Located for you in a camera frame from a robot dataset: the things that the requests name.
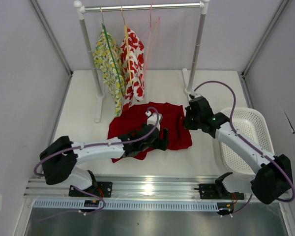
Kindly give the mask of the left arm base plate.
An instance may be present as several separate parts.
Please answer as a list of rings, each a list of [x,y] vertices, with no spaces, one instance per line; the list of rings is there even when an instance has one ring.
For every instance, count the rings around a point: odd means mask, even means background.
[[[97,186],[90,186],[84,192],[78,191],[74,186],[70,186],[68,196],[70,197],[91,197],[96,195],[101,198],[110,198],[112,196],[113,183],[100,181]]]

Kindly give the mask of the pink wire hanger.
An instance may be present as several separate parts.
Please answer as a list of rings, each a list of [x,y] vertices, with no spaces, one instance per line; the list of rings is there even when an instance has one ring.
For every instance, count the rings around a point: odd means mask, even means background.
[[[153,3],[151,3],[150,10],[149,10],[149,37],[148,37],[147,51],[146,51],[145,64],[144,64],[144,70],[143,70],[143,76],[142,76],[143,79],[145,79],[149,60],[154,48],[154,44],[157,39],[157,34],[159,31],[159,25],[160,25],[160,17],[156,18],[155,22],[153,21],[152,9],[153,9]]]

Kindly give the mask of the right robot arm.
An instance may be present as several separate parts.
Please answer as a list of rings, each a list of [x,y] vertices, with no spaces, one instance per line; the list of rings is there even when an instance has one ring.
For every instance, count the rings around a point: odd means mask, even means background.
[[[286,155],[277,156],[237,131],[232,119],[221,112],[213,113],[202,96],[192,98],[185,109],[185,129],[209,134],[234,151],[253,171],[251,175],[227,172],[217,178],[214,191],[219,198],[234,192],[249,193],[266,205],[275,200],[289,203],[295,199],[291,162]]]

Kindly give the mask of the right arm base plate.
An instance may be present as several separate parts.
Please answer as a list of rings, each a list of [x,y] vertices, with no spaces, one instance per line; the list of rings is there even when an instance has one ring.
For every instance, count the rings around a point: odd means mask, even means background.
[[[228,192],[223,185],[215,183],[200,183],[194,188],[203,200],[244,200],[244,194],[239,192]]]

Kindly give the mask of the red skirt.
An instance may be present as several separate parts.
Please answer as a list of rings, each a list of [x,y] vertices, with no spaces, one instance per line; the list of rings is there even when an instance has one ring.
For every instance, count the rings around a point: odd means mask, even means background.
[[[192,139],[189,130],[183,127],[185,119],[183,106],[170,103],[154,103],[134,105],[123,112],[120,117],[116,117],[109,125],[108,139],[130,134],[133,139],[138,139],[147,134],[152,125],[145,129],[147,125],[146,111],[149,107],[154,107],[162,115],[160,124],[160,138],[163,138],[164,129],[168,130],[169,150],[182,150],[192,146]]]

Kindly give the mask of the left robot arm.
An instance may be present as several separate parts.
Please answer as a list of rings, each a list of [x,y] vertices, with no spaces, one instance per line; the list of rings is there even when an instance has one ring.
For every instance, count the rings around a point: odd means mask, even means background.
[[[169,131],[143,124],[141,130],[114,137],[104,143],[73,142],[68,136],[54,141],[40,154],[40,165],[47,185],[67,183],[80,189],[87,197],[97,191],[92,171],[78,165],[100,159],[135,157],[151,149],[167,150]]]

